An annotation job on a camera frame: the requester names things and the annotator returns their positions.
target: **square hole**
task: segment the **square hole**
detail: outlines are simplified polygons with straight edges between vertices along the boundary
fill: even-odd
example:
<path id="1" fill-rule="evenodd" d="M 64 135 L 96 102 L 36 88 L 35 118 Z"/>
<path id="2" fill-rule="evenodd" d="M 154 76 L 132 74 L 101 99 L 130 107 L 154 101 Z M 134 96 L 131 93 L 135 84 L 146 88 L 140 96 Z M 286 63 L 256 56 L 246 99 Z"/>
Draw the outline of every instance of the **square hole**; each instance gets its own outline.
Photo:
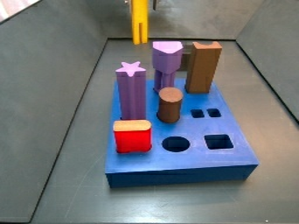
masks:
<path id="1" fill-rule="evenodd" d="M 192 109 L 191 110 L 191 116 L 194 118 L 203 118 L 204 117 L 204 114 L 203 114 L 202 109 Z"/>
<path id="2" fill-rule="evenodd" d="M 208 108 L 210 117 L 220 117 L 220 111 L 216 108 Z"/>
<path id="3" fill-rule="evenodd" d="M 204 136 L 204 140 L 211 150 L 234 148 L 228 135 L 208 135 Z"/>

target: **red block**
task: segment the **red block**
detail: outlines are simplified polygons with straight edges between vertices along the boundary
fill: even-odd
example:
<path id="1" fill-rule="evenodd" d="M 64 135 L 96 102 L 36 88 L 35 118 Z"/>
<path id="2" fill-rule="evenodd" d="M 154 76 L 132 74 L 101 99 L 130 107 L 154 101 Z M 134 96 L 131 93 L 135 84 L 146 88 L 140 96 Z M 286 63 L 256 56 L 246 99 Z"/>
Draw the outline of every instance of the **red block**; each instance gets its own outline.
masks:
<path id="1" fill-rule="evenodd" d="M 152 124 L 147 120 L 115 121 L 116 152 L 147 152 L 152 148 Z"/>

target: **circular hole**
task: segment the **circular hole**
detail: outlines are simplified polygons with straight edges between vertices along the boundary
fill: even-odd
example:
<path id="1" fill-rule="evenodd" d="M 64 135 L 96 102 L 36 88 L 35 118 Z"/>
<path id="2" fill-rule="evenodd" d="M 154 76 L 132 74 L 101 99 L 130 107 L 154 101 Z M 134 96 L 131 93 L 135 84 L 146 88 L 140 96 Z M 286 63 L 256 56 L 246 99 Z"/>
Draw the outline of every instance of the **circular hole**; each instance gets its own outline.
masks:
<path id="1" fill-rule="evenodd" d="M 171 152 L 180 152 L 188 150 L 191 143 L 182 136 L 170 136 L 163 140 L 163 147 Z"/>

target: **blue shape sorter board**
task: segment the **blue shape sorter board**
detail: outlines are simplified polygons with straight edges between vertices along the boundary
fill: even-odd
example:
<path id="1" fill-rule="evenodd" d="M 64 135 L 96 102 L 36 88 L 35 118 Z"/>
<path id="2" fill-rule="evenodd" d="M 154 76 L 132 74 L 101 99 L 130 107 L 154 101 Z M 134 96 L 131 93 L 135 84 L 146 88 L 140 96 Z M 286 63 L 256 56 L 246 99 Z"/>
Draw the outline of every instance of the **blue shape sorter board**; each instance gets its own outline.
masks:
<path id="1" fill-rule="evenodd" d="M 118 154 L 114 121 L 120 120 L 118 84 L 115 84 L 105 174 L 110 187 L 152 186 L 202 181 L 246 179 L 258 167 L 258 157 L 248 145 L 216 84 L 208 94 L 187 94 L 186 79 L 175 80 L 183 92 L 182 116 L 176 123 L 158 117 L 159 95 L 152 80 L 146 87 L 146 119 L 152 123 L 152 149 L 147 153 Z M 182 152 L 164 149 L 167 137 L 183 137 L 190 148 Z M 180 143 L 171 141 L 170 146 Z"/>

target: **purple star block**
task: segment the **purple star block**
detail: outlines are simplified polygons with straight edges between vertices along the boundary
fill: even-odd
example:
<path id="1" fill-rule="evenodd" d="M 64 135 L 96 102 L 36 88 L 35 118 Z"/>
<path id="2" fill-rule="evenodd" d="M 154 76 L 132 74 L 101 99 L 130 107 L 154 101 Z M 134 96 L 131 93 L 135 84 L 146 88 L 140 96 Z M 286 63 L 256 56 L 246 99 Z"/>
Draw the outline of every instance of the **purple star block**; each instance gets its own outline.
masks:
<path id="1" fill-rule="evenodd" d="M 116 70 L 118 92 L 123 120 L 146 119 L 146 69 L 140 61 L 122 62 Z"/>
<path id="2" fill-rule="evenodd" d="M 175 72 L 180 68 L 183 43 L 180 41 L 154 42 L 154 90 L 174 87 Z"/>

